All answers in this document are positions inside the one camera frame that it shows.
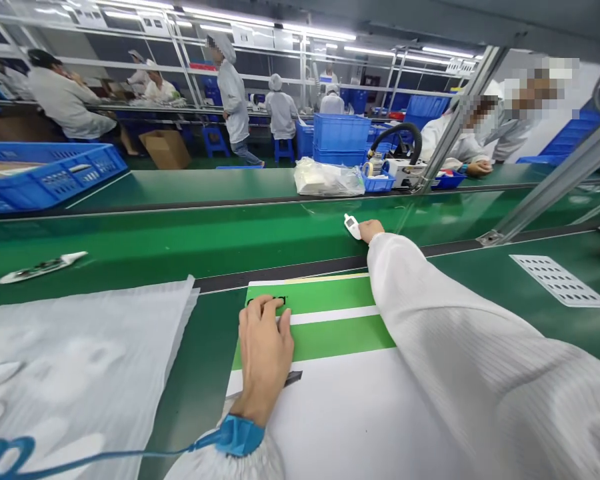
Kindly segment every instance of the worker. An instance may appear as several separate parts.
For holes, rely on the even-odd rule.
[[[231,40],[224,33],[211,32],[207,38],[211,56],[218,67],[218,88],[224,106],[223,116],[227,122],[231,150],[248,164],[265,166],[265,163],[247,148],[249,114],[245,83],[233,64],[236,56]]]
[[[147,60],[147,65],[150,67],[156,66],[152,60]],[[158,70],[149,70],[149,83],[147,84],[144,98],[153,100],[154,102],[169,102],[180,98],[180,94],[172,83],[162,78],[162,74]]]
[[[564,84],[573,74],[568,59],[543,58],[538,66],[526,70],[526,78],[500,83],[497,108],[476,128],[481,146],[497,141],[492,155],[495,163],[506,162],[527,142],[541,120],[539,111],[548,101],[563,96]]]
[[[326,81],[326,82],[338,84],[338,76],[333,72],[333,63],[332,62],[327,62],[327,66],[326,66],[324,72],[322,72],[320,74],[320,81]]]
[[[119,138],[129,156],[139,155],[122,125],[110,117],[87,110],[85,104],[97,105],[101,100],[80,75],[65,72],[62,62],[44,50],[32,49],[28,55],[33,66],[29,72],[31,93],[46,116],[60,125],[67,138]]]
[[[413,390],[426,403],[422,416],[433,414],[446,432],[442,441],[432,436],[405,443],[418,443],[433,456],[456,446],[460,455],[446,461],[458,464],[458,479],[600,479],[600,360],[542,336],[452,280],[416,244],[386,233],[377,220],[359,228],[369,244],[375,304],[412,374]],[[243,394],[226,408],[265,429],[259,446],[244,457],[213,446],[186,453],[181,461],[188,471],[180,469],[177,478],[284,478],[280,450],[266,429],[293,358],[289,309],[276,324],[275,310],[283,304],[262,295],[239,314]],[[395,428],[408,435],[409,425]],[[421,468],[420,477],[430,477]]]
[[[143,56],[136,50],[129,50],[129,54],[134,63],[146,63]],[[140,69],[136,70],[135,73],[127,79],[127,83],[133,88],[133,91],[137,95],[144,94],[150,81],[149,73],[146,70]]]
[[[29,80],[26,75],[6,66],[0,60],[0,81],[14,94],[22,100],[33,100],[33,95],[29,89]]]
[[[448,152],[443,165],[444,169],[456,170],[476,178],[484,177],[493,171],[491,159],[485,148],[475,138],[475,129],[497,106],[499,94],[498,83],[490,82],[484,95],[480,97],[478,104],[472,110],[458,140]],[[449,109],[440,118],[431,120],[422,128],[422,151],[420,153],[422,161],[428,162],[433,156],[458,105],[459,96],[456,95],[452,98]]]
[[[283,93],[282,78],[274,73],[269,79],[271,90],[265,97],[265,108],[271,116],[271,134],[274,140],[295,139],[295,121],[298,108],[290,95]]]
[[[327,85],[326,95],[320,102],[320,113],[329,113],[343,115],[345,112],[345,101],[339,95],[337,85],[330,83]]]

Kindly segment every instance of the hairnet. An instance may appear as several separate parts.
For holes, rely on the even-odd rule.
[[[213,40],[213,44],[210,47],[217,47],[229,63],[235,63],[235,50],[229,37],[222,32],[209,32],[208,36]]]
[[[31,49],[27,52],[29,61],[34,67],[50,69],[54,65],[62,65],[62,62],[52,54],[40,49]]]
[[[339,90],[339,88],[338,88],[338,86],[335,83],[329,83],[327,85],[327,88],[325,89],[327,95],[330,94],[331,92],[338,93],[338,90]]]
[[[282,90],[282,77],[277,73],[274,73],[269,79],[269,89],[272,91]]]
[[[145,62],[145,58],[138,53],[138,50],[129,50],[129,54],[132,55],[132,56],[134,56],[134,57],[136,57],[142,63]]]

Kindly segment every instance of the fluorescent light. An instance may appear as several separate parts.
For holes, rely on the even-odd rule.
[[[134,15],[132,13],[110,12],[110,11],[104,10],[104,14],[108,17],[121,18],[124,20],[140,20],[140,16]]]
[[[422,51],[426,51],[429,53],[439,53],[440,55],[450,55],[452,57],[463,57],[463,58],[473,58],[473,55],[465,52],[458,52],[455,50],[444,50],[433,47],[422,47]]]
[[[398,57],[402,58],[406,58],[407,60],[413,60],[413,61],[419,61],[419,62],[423,62],[423,63],[439,63],[440,65],[448,65],[450,62],[449,60],[440,60],[440,59],[434,59],[434,58],[430,58],[430,57],[419,57],[418,55],[409,55],[409,54],[402,54],[399,53]]]
[[[207,17],[210,17],[212,19],[223,19],[223,20],[230,20],[230,21],[233,20],[233,21],[238,21],[238,22],[251,23],[254,25],[262,25],[264,27],[273,27],[274,26],[273,22],[269,21],[269,20],[260,20],[260,19],[250,18],[250,17],[242,17],[240,15],[228,15],[226,13],[218,13],[218,12],[214,12],[211,10],[192,9],[189,7],[184,7],[183,10],[187,13],[194,13],[196,15],[206,15]]]
[[[368,53],[370,55],[380,55],[382,57],[392,57],[393,56],[393,52],[390,52],[390,51],[385,51],[385,50],[371,50],[371,49],[364,49],[364,48],[359,48],[359,47],[350,47],[348,45],[345,45],[345,50],[346,51],[360,52],[360,53]]]
[[[166,10],[173,10],[173,5],[168,5],[166,3],[153,2],[148,0],[115,0],[116,3],[123,3],[125,6],[134,6],[134,5],[143,5],[145,7],[153,7],[153,8],[162,8]],[[91,0],[92,3],[102,3],[99,1]]]
[[[221,31],[224,33],[233,33],[232,29],[224,28],[224,27],[216,27],[214,25],[200,25],[202,30],[211,30],[211,31]]]
[[[352,35],[350,33],[340,33],[331,30],[316,29],[313,27],[307,27],[305,25],[292,25],[290,23],[283,23],[282,28],[284,28],[284,30],[296,33],[304,33],[310,37],[330,38],[335,40],[355,40],[356,38],[355,35]]]

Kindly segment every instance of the small white device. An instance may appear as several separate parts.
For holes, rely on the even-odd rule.
[[[347,215],[345,213],[345,227],[349,230],[349,233],[356,240],[362,240],[360,236],[360,227],[358,227],[358,220],[356,220],[351,215]]]

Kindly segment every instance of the perforated tray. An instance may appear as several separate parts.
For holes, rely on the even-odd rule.
[[[510,257],[560,303],[568,307],[600,308],[600,295],[550,257],[542,255],[510,255]]]

